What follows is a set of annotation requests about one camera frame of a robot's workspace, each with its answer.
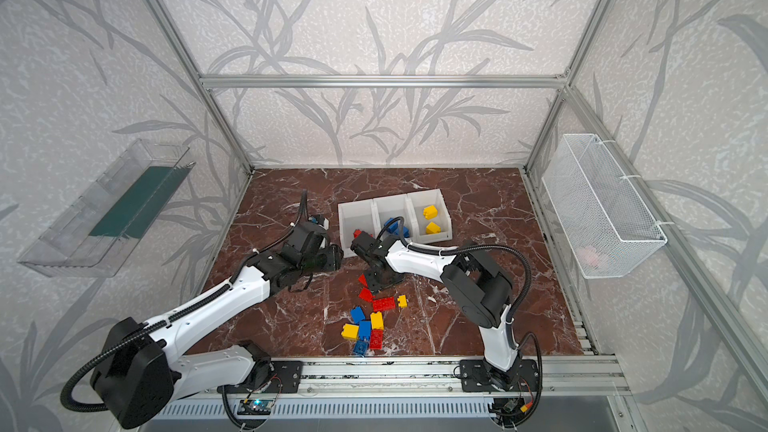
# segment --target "black mounting plate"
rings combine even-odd
[[[480,360],[460,360],[458,362],[458,376],[462,380],[462,390],[465,392],[498,392],[498,389],[491,385],[491,379],[485,370],[485,361]],[[536,376],[536,360],[520,360],[518,367],[518,376],[525,379],[531,390],[536,390],[540,377]],[[518,381],[515,380],[510,389],[511,392],[520,390]]]
[[[270,382],[270,385],[266,389],[262,390],[262,394],[295,394],[299,391],[299,382],[301,382],[301,369],[303,363],[301,360],[274,360],[272,363],[274,372],[272,376],[276,375],[277,379]],[[228,394],[248,394],[248,389],[243,385],[229,386],[226,389]]]

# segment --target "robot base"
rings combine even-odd
[[[541,375],[536,369],[536,360],[520,359],[516,360],[512,367],[505,373],[494,373],[488,371],[488,364],[485,360],[460,360],[458,362],[458,375],[462,380],[462,390],[465,392],[498,392],[500,389],[517,392],[528,388],[521,388],[518,383],[520,379],[525,380],[531,390],[538,389],[538,382]],[[504,382],[504,386],[499,388],[494,384]]]

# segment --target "clear plastic tray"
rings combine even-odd
[[[180,166],[188,150],[133,142],[19,263],[49,277],[113,277],[194,166]]]

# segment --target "wallpaper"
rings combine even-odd
[[[112,324],[197,292],[244,169],[140,0],[0,0],[0,64],[0,430],[108,430],[110,413],[59,406],[63,382]],[[188,145],[197,165],[117,275],[17,264],[137,138]]]
[[[164,0],[217,73],[562,73],[596,0]]]
[[[228,89],[217,100],[258,166],[523,164],[549,89]]]
[[[766,0],[618,0],[577,85],[768,346]]]
[[[585,280],[542,174],[564,133],[589,132],[563,107],[531,169],[590,338],[616,354],[648,430],[768,430],[768,411],[661,249],[622,278]]]

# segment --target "aluminum frame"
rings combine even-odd
[[[566,86],[564,98],[572,108],[581,124],[604,141],[613,140],[608,129],[594,113],[589,102],[577,89]],[[657,220],[674,222],[667,210],[661,205],[648,184],[639,177],[638,170],[632,165],[624,151],[616,142],[605,145],[616,158],[620,167],[628,176],[633,177],[638,194]],[[691,295],[704,311],[712,326],[718,331],[726,348],[742,367],[744,374],[757,392],[764,405],[768,407],[768,351],[762,342],[744,321],[744,316],[728,299],[725,291],[712,277],[704,263],[696,254],[683,232],[675,225],[665,225],[667,246],[664,250],[674,265]]]
[[[463,89],[559,89],[565,76],[356,76],[356,75],[209,75],[201,76],[207,89],[272,88],[450,88]]]
[[[194,62],[191,52],[189,52],[189,49],[187,49],[187,46],[182,41],[181,34],[176,28],[174,22],[171,20],[170,14],[166,9],[165,4],[162,0],[142,1],[149,9],[149,12],[154,18],[155,23],[158,24],[160,31],[168,41],[168,45],[170,45],[170,48],[176,54],[181,67],[184,69],[184,72],[187,73],[187,77],[192,83],[192,87],[195,88],[195,91],[202,99],[203,104],[205,104],[206,108],[208,109],[208,113],[214,120],[214,123],[219,128],[219,130],[221,130],[221,133],[224,134],[226,142],[230,145],[238,160],[240,160],[243,168],[250,172],[252,167],[245,149],[240,144],[240,141],[237,140],[237,136],[235,135],[235,132],[232,129],[229,121],[222,113],[210,92],[206,90],[202,84],[200,84],[200,72],[197,69],[197,65]]]
[[[592,44],[602,30],[606,17],[608,17],[608,13],[615,3],[616,0],[598,0],[594,6],[594,10],[592,10],[592,14],[589,17],[587,26],[584,28],[584,33],[581,34],[581,39],[576,45],[576,51],[571,58],[571,62],[568,65],[568,68],[565,70],[565,85],[570,86],[573,84],[576,80],[576,77],[581,72],[581,67],[589,55]],[[562,110],[562,102],[564,99],[562,97],[562,91],[559,90],[558,92],[559,94],[552,104],[552,108],[547,115],[547,119],[544,120],[542,130],[539,132],[538,137],[536,137],[536,142],[534,142],[534,148],[531,150],[531,154],[528,156],[528,161],[525,163],[526,170],[529,170],[533,166],[536,158],[538,157],[538,154],[542,150],[542,144],[544,140],[549,135],[552,127],[554,127],[554,124],[560,117],[560,111]]]

